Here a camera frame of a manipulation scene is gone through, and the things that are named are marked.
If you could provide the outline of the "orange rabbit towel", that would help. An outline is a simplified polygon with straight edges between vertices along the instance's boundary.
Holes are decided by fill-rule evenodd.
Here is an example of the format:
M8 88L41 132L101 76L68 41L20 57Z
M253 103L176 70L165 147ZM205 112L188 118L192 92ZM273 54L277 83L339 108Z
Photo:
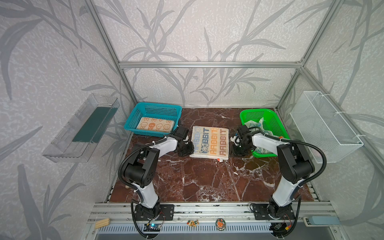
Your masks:
M142 117L137 126L138 130L170 133L175 125L172 120Z

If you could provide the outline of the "teal patterned towel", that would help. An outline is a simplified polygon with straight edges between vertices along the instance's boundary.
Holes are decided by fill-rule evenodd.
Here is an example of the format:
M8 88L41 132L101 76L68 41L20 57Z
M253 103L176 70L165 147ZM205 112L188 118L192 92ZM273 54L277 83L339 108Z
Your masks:
M282 142L278 143L277 140L266 137L269 135L271 137L280 138L280 136L274 135L272 131L265 130L263 127L264 118L261 118L259 122L248 121L245 125L248 129L255 135L252 136L251 142L256 148L255 152L258 154L277 154L277 146L281 145Z

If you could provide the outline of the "round orange sticker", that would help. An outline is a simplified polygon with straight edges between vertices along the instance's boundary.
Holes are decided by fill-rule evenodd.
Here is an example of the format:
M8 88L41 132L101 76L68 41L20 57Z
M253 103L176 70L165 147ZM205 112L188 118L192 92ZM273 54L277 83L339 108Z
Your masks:
M220 218L216 220L215 226L218 231L224 231L227 227L227 224L224 219Z

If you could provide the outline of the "wooden block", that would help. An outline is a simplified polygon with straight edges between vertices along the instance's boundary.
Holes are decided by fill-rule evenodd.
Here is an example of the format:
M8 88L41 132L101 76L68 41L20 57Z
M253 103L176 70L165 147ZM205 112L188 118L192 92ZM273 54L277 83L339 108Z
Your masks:
M110 225L110 223L111 223L111 219L110 218L105 218L105 219L102 219L102 220L98 220L98 221L95 222L95 230L103 228L103 227L106 227L106 226Z

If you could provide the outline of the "clear acrylic wall shelf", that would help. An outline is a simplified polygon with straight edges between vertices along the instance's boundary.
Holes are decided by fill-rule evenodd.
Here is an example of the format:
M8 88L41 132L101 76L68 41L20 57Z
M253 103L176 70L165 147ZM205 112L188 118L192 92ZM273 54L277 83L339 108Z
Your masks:
M42 155L54 163L86 163L120 107L117 97L90 94Z

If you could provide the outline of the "small orange green trinket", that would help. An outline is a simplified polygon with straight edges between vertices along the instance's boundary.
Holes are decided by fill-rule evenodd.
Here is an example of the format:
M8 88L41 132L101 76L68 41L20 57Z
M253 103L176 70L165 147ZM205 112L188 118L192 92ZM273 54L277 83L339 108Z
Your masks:
M188 221L187 225L190 226L190 227L195 228L195 227L197 227L199 225L199 221L198 220L196 220L196 221Z

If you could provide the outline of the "green plastic basket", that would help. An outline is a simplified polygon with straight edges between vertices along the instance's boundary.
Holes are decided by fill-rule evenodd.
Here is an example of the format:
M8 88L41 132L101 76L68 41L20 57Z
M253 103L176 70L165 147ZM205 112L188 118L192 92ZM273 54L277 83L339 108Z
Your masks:
M240 113L240 119L242 125L245 125L248 121L255 121L259 122L261 118L264 118L263 127L265 130L272 131L274 135L283 137L285 139L289 139L289 135L287 131L285 130L285 127L283 126L281 120L279 119L278 115L269 109L250 109L250 110L243 110ZM268 157L277 157L276 154L258 154L255 152L255 147L251 150L251 153L256 158L268 158Z

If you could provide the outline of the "teal plastic basket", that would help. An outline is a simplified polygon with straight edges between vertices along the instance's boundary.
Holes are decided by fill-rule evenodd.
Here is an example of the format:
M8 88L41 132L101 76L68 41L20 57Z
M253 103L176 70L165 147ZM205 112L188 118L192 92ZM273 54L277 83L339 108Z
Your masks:
M138 103L124 128L136 135L163 137L174 131L182 115L182 107L155 103Z

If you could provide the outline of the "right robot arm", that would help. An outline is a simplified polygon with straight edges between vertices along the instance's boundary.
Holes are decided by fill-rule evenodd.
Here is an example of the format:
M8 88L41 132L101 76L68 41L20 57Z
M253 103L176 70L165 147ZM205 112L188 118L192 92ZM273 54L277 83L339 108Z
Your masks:
M290 211L294 197L306 183L319 177L327 166L325 153L317 146L295 140L275 137L264 132L260 127L242 125L234 137L232 152L235 156L246 156L257 147L278 156L281 180L269 200L267 212L272 219L280 219ZM306 148L318 152L322 166L315 171L315 166Z

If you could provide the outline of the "rabbit lettered towel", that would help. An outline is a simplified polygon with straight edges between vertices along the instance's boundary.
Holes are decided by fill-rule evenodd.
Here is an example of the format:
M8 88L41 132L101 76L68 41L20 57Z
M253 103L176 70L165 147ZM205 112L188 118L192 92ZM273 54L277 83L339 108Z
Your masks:
M194 152L190 158L214 159L223 162L229 159L229 129L193 126Z

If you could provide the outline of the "left green circuit board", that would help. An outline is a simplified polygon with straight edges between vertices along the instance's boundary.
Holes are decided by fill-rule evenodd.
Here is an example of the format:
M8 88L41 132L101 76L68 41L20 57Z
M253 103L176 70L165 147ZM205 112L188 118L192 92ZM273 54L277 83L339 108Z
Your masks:
M160 232L163 224L147 223L143 226L144 232Z

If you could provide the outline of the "aluminium frame rail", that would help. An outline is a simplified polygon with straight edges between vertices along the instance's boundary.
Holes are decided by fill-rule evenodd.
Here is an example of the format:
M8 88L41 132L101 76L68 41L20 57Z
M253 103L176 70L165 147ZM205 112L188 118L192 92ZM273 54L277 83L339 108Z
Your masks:
M120 62L121 69L146 68L260 68L298 69L300 62Z

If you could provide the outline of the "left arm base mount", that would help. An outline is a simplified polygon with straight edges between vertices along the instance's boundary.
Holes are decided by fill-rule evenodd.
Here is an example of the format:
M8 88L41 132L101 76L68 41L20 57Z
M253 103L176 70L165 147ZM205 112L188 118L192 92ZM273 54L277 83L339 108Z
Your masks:
M174 205L157 203L150 209L139 204L134 208L134 217L136 221L172 221L174 211Z

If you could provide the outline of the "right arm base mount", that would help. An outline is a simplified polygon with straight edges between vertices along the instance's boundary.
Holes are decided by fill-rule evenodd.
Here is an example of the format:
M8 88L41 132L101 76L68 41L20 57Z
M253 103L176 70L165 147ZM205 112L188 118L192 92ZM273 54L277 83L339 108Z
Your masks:
M295 219L295 213L292 204L284 207L275 204L250 204L250 210L255 216L255 220L283 220L289 217L290 220Z

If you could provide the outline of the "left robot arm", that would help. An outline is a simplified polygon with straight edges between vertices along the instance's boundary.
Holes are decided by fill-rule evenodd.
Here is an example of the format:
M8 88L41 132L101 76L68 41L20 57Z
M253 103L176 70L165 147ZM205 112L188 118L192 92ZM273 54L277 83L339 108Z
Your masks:
M118 179L138 194L139 205L143 208L155 210L160 205L153 185L159 158L170 152L177 152L180 157L194 152L188 133L189 129L177 127L158 141L136 144L130 155L121 162Z

